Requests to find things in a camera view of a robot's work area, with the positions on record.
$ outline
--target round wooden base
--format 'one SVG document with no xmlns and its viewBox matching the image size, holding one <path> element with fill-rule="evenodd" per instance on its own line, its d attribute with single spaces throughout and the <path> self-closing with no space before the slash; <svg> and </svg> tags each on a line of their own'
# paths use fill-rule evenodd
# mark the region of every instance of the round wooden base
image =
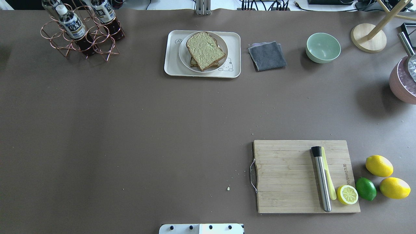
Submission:
<svg viewBox="0 0 416 234">
<path fill-rule="evenodd" d="M 386 34 L 380 30 L 372 39 L 367 40 L 367 35 L 375 28 L 372 24 L 360 24 L 351 30 L 351 40 L 360 50 L 368 53 L 377 53 L 387 44 Z"/>
</svg>

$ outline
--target lemon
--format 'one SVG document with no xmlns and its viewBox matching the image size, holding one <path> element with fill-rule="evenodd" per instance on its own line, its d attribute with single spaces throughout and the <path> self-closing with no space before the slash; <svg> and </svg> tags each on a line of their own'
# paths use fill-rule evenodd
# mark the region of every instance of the lemon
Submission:
<svg viewBox="0 0 416 234">
<path fill-rule="evenodd" d="M 380 182 L 380 191 L 386 197 L 402 199 L 410 194 L 410 186 L 402 179 L 389 177 Z"/>
<path fill-rule="evenodd" d="M 389 177 L 393 174 L 393 165 L 391 162 L 380 155 L 372 155 L 365 161 L 365 167 L 371 174 L 380 177 Z"/>
<path fill-rule="evenodd" d="M 352 205 L 358 201 L 358 193 L 353 186 L 346 184 L 338 188 L 337 198 L 344 205 Z"/>
<path fill-rule="evenodd" d="M 373 182 L 364 177 L 360 177 L 357 182 L 355 182 L 355 188 L 361 198 L 369 201 L 372 201 L 377 195 L 376 187 Z"/>
</svg>

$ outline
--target bread slice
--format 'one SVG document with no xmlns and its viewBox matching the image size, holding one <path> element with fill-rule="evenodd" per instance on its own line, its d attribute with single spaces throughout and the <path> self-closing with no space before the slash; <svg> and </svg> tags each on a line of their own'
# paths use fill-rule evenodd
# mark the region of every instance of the bread slice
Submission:
<svg viewBox="0 0 416 234">
<path fill-rule="evenodd" d="M 193 57 L 191 57 L 191 62 L 190 62 L 191 67 L 197 67 L 198 63 L 195 61 L 195 59 Z M 219 67 L 219 63 L 215 62 L 211 67 Z"/>
<path fill-rule="evenodd" d="M 186 47 L 201 71 L 225 58 L 225 53 L 218 47 L 217 41 L 207 32 L 198 32 L 188 39 Z"/>
</svg>

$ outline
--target bottle cap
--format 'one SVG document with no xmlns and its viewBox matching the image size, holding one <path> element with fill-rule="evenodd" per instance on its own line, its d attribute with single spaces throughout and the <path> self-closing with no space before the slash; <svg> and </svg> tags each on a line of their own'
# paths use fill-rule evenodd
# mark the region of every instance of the bottle cap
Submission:
<svg viewBox="0 0 416 234">
<path fill-rule="evenodd" d="M 68 9 L 65 5 L 58 5 L 56 6 L 56 12 L 60 15 L 65 15 L 68 12 Z"/>
</svg>

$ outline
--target green bowl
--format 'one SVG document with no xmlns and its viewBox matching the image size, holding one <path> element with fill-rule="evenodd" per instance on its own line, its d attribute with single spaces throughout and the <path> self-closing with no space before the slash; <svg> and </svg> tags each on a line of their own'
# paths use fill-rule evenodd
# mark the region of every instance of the green bowl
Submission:
<svg viewBox="0 0 416 234">
<path fill-rule="evenodd" d="M 306 42 L 306 54 L 317 63 L 327 63 L 336 59 L 341 53 L 339 42 L 331 35 L 318 32 L 312 34 Z"/>
</svg>

